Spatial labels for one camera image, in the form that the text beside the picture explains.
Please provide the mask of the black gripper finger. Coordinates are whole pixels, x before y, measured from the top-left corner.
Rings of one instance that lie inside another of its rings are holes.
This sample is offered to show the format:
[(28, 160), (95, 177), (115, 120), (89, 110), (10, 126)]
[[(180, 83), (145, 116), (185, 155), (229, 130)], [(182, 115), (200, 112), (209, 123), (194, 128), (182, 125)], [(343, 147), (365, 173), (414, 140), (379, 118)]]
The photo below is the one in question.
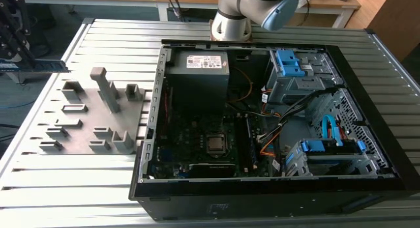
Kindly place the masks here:
[(19, 62), (19, 43), (16, 41), (16, 19), (12, 16), (14, 9), (10, 9), (10, 2), (7, 0), (0, 0), (0, 58), (11, 61)]
[(19, 43), (19, 55), (20, 55), (20, 61), (19, 62), (11, 62), (7, 61), (7, 69), (35, 69), (36, 67), (36, 61), (35, 56), (31, 53), (31, 45), (27, 40), (27, 37), (31, 34), (31, 23), (28, 18), (28, 12), (27, 12), (27, 5), (26, 0), (7, 0), (10, 2), (10, 9), (14, 11), (12, 16), (16, 19), (16, 32), (15, 37), (16, 41)]

